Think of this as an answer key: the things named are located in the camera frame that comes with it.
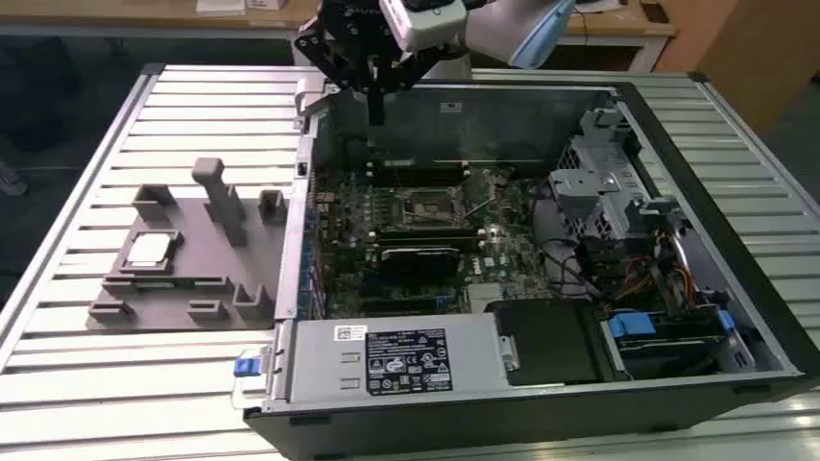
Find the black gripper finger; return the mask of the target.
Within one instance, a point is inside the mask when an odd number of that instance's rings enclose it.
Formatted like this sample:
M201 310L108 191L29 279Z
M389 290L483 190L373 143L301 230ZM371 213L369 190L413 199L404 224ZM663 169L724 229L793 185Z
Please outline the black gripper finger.
M431 47L407 58L396 53L377 56L377 125L385 121L385 97L409 90L437 63L437 48Z
M301 31L293 41L312 65L341 89L364 95L368 123L377 125L377 82L372 76L368 55L356 41L328 40L321 29Z

